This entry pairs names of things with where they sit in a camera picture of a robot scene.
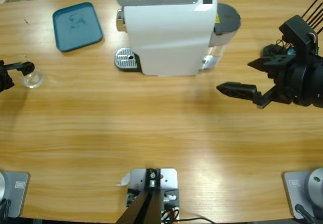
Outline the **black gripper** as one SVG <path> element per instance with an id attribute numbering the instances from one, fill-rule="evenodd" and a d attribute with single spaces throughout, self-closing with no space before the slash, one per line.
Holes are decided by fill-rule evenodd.
<path id="1" fill-rule="evenodd" d="M 8 70 L 17 70 L 20 71 L 23 76 L 26 76 L 34 71 L 34 64 L 32 62 L 17 62 L 5 65 L 4 61 L 1 60 L 0 70 L 0 92 L 2 92 L 14 86 L 14 82 L 8 74 Z"/>
<path id="2" fill-rule="evenodd" d="M 226 82 L 216 88 L 222 94 L 250 100 L 258 108 L 271 102 L 294 103 L 300 106 L 322 107 L 322 58 L 307 57 L 299 60 L 295 55 L 277 54 L 261 57 L 247 64 L 273 79 L 274 86 L 265 94 L 256 85 Z"/>

